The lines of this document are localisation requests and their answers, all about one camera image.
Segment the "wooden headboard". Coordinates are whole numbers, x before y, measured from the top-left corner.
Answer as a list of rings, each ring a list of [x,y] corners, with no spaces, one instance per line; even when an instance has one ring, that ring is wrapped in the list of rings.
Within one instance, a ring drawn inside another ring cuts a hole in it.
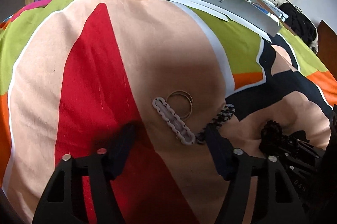
[[[318,47],[318,58],[337,79],[337,35],[324,21],[318,26]]]

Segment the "colourful cartoon bedspread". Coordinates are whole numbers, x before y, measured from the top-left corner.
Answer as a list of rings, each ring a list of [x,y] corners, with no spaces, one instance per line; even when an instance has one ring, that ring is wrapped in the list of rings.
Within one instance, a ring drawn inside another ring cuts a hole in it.
[[[291,30],[255,33],[165,0],[44,0],[1,24],[1,222],[33,223],[62,156],[140,131],[111,182],[124,223],[216,223],[206,143],[259,149],[268,121],[325,149],[336,80]]]

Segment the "black clothes pile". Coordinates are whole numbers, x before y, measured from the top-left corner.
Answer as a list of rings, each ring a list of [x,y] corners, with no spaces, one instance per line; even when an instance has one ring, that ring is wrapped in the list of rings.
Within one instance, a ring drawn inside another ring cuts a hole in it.
[[[318,31],[315,25],[296,6],[285,2],[278,7],[288,15],[286,25],[313,51],[318,53]]]

